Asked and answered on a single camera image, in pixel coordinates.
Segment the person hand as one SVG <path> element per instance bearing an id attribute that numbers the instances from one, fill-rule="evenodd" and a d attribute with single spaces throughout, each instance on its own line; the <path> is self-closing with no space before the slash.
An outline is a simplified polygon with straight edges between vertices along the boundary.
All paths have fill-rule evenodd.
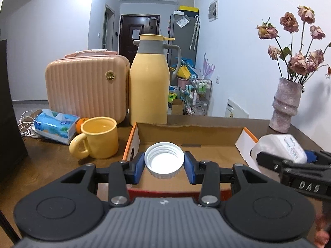
<path id="1" fill-rule="evenodd" d="M 316 231 L 314 236 L 314 245 L 318 248 L 324 248 L 330 240 L 330 234 L 325 230 L 328 221 L 323 213 L 317 214 L 315 219 Z"/>

